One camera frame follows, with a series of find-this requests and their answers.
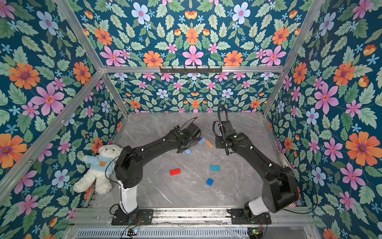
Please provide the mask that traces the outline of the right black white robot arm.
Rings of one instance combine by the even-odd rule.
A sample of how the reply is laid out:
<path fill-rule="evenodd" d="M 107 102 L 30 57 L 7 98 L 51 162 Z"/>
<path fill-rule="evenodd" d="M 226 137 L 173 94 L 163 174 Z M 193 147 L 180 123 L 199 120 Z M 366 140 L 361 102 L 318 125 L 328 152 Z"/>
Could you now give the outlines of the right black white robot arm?
<path fill-rule="evenodd" d="M 216 148 L 224 149 L 226 155 L 241 156 L 263 181 L 261 195 L 244 205 L 244 216 L 247 220 L 269 212 L 276 213 L 299 199 L 296 179 L 290 168 L 274 163 L 247 135 L 237 133 L 228 120 L 214 121 L 212 130 Z"/>

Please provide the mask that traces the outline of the wooden block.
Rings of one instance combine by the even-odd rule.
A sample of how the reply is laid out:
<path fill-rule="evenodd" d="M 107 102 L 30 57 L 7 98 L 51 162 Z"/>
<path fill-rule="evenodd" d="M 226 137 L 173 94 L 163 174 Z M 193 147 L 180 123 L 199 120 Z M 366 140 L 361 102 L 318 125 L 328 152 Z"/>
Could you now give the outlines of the wooden block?
<path fill-rule="evenodd" d="M 206 140 L 205 144 L 210 148 L 214 148 L 214 145 L 209 140 Z"/>

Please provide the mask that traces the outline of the red rectangular block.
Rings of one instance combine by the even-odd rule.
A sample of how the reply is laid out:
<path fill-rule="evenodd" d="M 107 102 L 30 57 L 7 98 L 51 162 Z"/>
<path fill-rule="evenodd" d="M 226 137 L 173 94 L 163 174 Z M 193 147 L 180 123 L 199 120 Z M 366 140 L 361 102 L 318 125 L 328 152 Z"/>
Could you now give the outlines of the red rectangular block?
<path fill-rule="evenodd" d="M 181 170 L 179 168 L 173 169 L 170 171 L 171 176 L 180 175 L 180 174 L 181 174 Z"/>

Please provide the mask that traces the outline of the beige plush object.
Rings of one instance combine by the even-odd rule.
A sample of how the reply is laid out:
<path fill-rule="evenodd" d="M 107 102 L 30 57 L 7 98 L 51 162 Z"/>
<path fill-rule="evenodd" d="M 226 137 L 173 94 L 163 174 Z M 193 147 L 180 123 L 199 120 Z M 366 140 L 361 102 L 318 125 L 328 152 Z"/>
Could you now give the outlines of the beige plush object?
<path fill-rule="evenodd" d="M 279 162 L 280 162 L 282 168 L 292 169 L 289 160 L 287 159 L 287 157 L 283 153 L 278 154 L 278 159 L 279 159 Z"/>

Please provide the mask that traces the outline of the blue square block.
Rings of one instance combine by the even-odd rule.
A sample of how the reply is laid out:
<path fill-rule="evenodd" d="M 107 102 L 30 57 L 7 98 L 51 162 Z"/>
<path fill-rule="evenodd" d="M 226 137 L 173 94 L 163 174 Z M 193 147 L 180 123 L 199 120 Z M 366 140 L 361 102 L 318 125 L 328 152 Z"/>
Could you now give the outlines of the blue square block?
<path fill-rule="evenodd" d="M 208 186 L 212 186 L 212 185 L 213 185 L 213 179 L 210 179 L 210 178 L 209 178 L 209 179 L 207 180 L 207 185 L 208 185 Z"/>

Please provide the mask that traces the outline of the white teddy bear blue shirt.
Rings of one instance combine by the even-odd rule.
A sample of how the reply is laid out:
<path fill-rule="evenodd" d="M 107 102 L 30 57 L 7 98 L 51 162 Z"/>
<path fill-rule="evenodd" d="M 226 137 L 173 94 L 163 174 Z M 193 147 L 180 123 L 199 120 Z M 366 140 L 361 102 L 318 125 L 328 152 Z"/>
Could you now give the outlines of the white teddy bear blue shirt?
<path fill-rule="evenodd" d="M 73 190 L 83 193 L 95 183 L 95 192 L 106 194 L 112 189 L 110 176 L 114 172 L 114 161 L 120 156 L 122 148 L 115 144 L 101 146 L 96 156 L 86 155 L 83 159 L 90 167 L 85 175 L 74 184 Z"/>

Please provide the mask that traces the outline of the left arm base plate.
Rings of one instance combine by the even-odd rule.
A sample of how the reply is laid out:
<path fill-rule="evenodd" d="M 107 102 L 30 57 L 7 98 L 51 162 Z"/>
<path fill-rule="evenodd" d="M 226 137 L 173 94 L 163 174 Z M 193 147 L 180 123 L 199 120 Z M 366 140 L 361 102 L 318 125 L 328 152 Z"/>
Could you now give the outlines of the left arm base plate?
<path fill-rule="evenodd" d="M 122 209 L 117 209 L 113 214 L 111 224 L 113 226 L 151 225 L 153 214 L 153 209 L 135 209 L 129 214 L 125 214 Z"/>

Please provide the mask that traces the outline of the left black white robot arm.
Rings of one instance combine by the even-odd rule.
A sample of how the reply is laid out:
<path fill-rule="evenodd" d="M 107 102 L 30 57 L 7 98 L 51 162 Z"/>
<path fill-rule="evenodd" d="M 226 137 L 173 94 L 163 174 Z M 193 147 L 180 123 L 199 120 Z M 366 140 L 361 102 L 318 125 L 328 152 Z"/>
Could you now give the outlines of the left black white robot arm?
<path fill-rule="evenodd" d="M 188 127 L 174 127 L 165 136 L 149 144 L 132 148 L 126 146 L 114 165 L 114 172 L 119 185 L 121 211 L 129 215 L 138 208 L 137 185 L 143 179 L 143 167 L 151 160 L 175 150 L 180 154 L 195 145 L 202 131 L 194 123 Z"/>

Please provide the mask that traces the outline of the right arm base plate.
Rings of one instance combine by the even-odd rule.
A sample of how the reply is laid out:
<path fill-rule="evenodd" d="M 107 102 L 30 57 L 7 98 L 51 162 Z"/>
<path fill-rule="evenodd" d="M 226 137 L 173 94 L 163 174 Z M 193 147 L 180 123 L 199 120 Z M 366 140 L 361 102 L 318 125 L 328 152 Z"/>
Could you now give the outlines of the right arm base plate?
<path fill-rule="evenodd" d="M 234 225 L 270 225 L 272 223 L 269 213 L 262 213 L 256 216 L 250 210 L 244 208 L 228 209 L 227 213 L 230 215 L 231 222 Z"/>

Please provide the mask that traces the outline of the teal rectangular block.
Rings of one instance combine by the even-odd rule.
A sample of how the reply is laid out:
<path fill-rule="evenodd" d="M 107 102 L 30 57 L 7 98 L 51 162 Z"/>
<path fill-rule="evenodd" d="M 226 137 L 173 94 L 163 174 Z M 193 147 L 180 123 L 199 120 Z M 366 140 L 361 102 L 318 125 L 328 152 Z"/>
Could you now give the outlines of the teal rectangular block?
<path fill-rule="evenodd" d="M 217 166 L 217 165 L 211 165 L 211 166 L 210 166 L 210 171 L 220 172 L 220 166 Z"/>

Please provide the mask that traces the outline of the black hook rail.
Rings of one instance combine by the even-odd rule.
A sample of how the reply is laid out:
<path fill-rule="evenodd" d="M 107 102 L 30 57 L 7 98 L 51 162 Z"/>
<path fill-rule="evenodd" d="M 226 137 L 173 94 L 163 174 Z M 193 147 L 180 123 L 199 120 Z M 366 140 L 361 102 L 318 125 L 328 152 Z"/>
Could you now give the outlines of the black hook rail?
<path fill-rule="evenodd" d="M 200 73 L 200 74 L 209 74 L 209 73 L 222 73 L 222 67 L 159 67 L 160 73 L 179 73 L 179 74 L 188 74 L 188 73 Z"/>

